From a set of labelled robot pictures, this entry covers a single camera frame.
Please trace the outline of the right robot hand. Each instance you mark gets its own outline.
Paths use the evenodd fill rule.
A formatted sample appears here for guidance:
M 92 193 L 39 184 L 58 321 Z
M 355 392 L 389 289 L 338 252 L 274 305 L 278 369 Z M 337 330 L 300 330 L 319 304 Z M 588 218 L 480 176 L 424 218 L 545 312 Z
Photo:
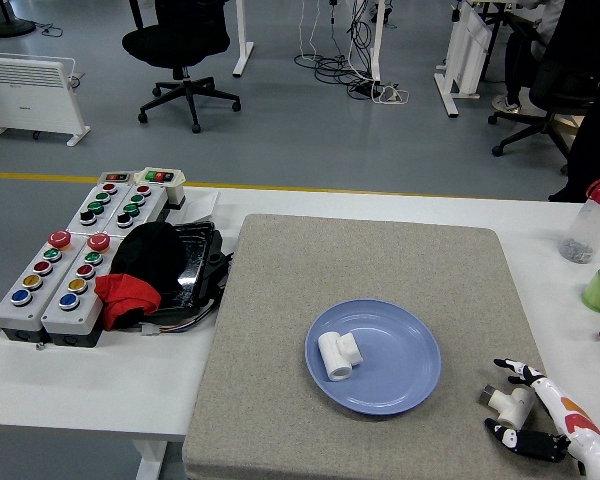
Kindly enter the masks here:
M 600 430 L 590 416 L 553 380 L 526 363 L 509 358 L 494 364 L 514 372 L 512 384 L 530 387 L 542 401 L 557 433 L 511 428 L 494 419 L 486 419 L 487 430 L 509 451 L 524 457 L 558 463 L 566 456 L 578 461 L 580 474 L 600 479 Z

